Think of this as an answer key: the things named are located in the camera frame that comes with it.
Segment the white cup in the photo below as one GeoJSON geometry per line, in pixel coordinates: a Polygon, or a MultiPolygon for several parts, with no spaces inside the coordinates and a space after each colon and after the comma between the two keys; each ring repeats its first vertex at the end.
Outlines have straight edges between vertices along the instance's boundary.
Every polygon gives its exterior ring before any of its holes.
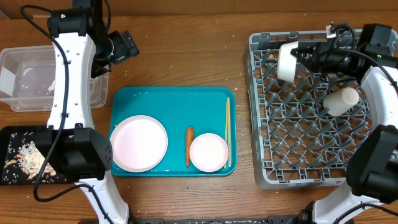
{"type": "Polygon", "coordinates": [[[346,87],[330,93],[323,100],[323,107],[328,108],[328,114],[341,116],[359,101],[359,93],[351,87],[346,87]]]}

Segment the small white saucer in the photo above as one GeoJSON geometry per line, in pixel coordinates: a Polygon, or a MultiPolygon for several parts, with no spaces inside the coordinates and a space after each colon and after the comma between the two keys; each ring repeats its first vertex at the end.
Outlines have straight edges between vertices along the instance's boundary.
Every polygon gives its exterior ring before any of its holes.
{"type": "Polygon", "coordinates": [[[277,78],[286,82],[294,82],[297,58],[291,54],[299,46],[298,42],[286,43],[279,48],[277,62],[277,78]]]}

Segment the white napkin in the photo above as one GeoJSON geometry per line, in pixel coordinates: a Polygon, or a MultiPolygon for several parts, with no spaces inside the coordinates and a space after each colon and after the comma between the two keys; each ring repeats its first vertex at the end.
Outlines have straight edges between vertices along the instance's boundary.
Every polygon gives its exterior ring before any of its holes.
{"type": "Polygon", "coordinates": [[[49,93],[53,93],[55,90],[55,80],[52,82],[52,84],[47,88],[49,93]]]}

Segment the large white plate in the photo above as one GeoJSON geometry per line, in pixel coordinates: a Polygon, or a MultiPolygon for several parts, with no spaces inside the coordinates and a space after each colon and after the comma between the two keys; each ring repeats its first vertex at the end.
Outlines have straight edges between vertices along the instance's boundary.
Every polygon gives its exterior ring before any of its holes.
{"type": "Polygon", "coordinates": [[[119,123],[110,136],[114,163],[125,171],[145,172],[158,165],[168,148],[168,135],[153,117],[136,115],[119,123]]]}

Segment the white bowl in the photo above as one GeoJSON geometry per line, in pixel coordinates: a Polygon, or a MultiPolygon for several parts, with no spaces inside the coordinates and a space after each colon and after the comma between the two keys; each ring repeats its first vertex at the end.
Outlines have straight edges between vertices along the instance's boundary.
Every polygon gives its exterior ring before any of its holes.
{"type": "Polygon", "coordinates": [[[197,136],[190,145],[190,160],[203,172],[216,172],[228,160],[228,146],[217,134],[205,133],[197,136]]]}

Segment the peanut and rice scraps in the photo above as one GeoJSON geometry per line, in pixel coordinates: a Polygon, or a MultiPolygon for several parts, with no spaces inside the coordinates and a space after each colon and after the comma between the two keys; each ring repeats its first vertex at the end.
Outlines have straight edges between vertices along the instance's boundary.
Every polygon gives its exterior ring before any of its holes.
{"type": "Polygon", "coordinates": [[[7,145],[2,183],[33,184],[44,160],[35,146],[33,132],[12,133],[7,145]]]}

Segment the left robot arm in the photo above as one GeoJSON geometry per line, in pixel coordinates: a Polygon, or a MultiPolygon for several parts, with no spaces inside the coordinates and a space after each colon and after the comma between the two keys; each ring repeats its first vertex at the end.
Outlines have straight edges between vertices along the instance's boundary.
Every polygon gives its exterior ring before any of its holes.
{"type": "Polygon", "coordinates": [[[103,16],[107,1],[74,1],[52,10],[43,33],[55,51],[55,89],[45,131],[35,145],[44,164],[73,182],[88,198],[100,223],[133,223],[111,174],[113,148],[97,132],[90,103],[90,81],[139,53],[129,32],[110,31],[103,16]]]}

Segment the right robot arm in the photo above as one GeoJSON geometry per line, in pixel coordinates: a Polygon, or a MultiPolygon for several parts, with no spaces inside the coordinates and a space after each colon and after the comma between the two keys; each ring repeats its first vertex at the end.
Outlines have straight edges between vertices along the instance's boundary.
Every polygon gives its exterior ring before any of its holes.
{"type": "Polygon", "coordinates": [[[280,65],[287,68],[288,82],[294,80],[295,63],[313,73],[335,73],[356,79],[365,92],[373,131],[349,159],[345,181],[327,197],[308,204],[294,223],[353,223],[369,208],[390,215],[384,208],[397,200],[397,57],[390,50],[392,28],[382,24],[363,25],[352,47],[340,47],[347,24],[326,27],[326,40],[296,41],[280,47],[280,65]]]}

